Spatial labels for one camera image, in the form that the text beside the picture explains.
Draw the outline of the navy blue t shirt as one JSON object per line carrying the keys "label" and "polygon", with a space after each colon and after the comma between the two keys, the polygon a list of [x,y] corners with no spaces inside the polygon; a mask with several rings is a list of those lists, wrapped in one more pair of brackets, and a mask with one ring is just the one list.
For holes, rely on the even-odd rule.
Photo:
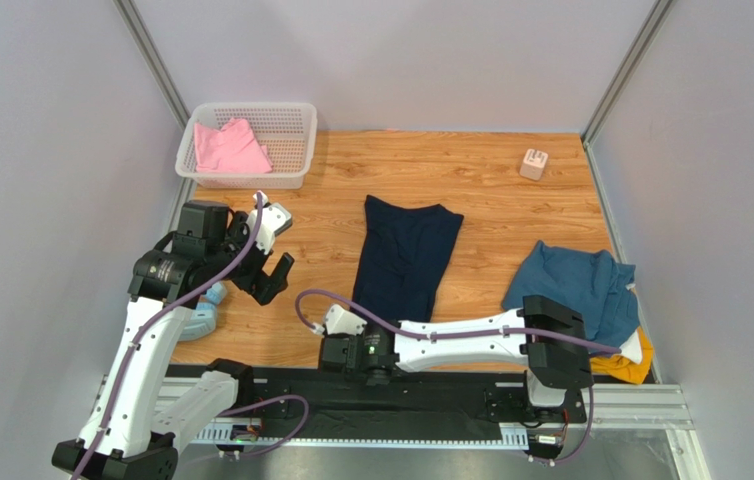
{"label": "navy blue t shirt", "polygon": [[392,323],[428,323],[464,216],[441,204],[407,209],[368,195],[352,300]]}

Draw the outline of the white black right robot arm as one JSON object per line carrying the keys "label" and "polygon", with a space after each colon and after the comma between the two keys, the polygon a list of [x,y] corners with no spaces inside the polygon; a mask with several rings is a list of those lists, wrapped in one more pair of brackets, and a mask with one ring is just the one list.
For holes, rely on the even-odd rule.
{"label": "white black right robot arm", "polygon": [[316,326],[319,368],[348,379],[386,384],[404,374],[445,365],[505,363],[525,369],[521,422],[584,423],[592,412],[590,354],[582,316],[544,296],[519,308],[447,323],[377,322],[333,304]]}

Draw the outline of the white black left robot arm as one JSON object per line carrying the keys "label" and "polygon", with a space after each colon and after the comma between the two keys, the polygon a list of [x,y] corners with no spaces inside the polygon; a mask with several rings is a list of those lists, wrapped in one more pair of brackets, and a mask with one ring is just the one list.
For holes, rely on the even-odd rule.
{"label": "white black left robot arm", "polygon": [[138,259],[120,346],[91,416],[79,435],[56,445],[51,463],[73,479],[170,479],[185,447],[222,412],[253,393],[252,367],[217,359],[173,404],[155,406],[171,356],[198,300],[229,281],[258,304],[287,287],[285,253],[264,272],[292,215],[262,193],[250,212],[188,201],[177,227]]}

